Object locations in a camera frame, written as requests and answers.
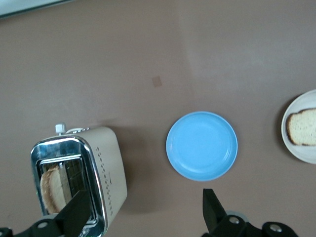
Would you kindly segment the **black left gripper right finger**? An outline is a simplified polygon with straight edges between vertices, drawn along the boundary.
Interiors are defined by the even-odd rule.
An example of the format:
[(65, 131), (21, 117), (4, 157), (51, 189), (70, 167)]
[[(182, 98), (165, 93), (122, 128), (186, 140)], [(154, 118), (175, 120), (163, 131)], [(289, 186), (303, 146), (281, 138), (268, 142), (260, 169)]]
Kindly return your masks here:
[(296, 237), (288, 225), (266, 222), (257, 228), (235, 214), (227, 214), (212, 189), (203, 189), (203, 217), (208, 232), (204, 237)]

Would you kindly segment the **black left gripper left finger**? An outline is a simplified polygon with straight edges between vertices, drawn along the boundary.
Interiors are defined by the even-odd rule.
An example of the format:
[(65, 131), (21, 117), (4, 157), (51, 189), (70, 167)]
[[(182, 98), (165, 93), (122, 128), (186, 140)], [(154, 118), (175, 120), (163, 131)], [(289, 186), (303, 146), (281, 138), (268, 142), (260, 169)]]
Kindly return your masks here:
[(50, 219), (46, 216), (16, 235), (10, 228), (1, 228), (0, 235), (2, 237), (78, 237), (90, 217), (89, 198), (88, 191), (79, 191), (54, 218)]

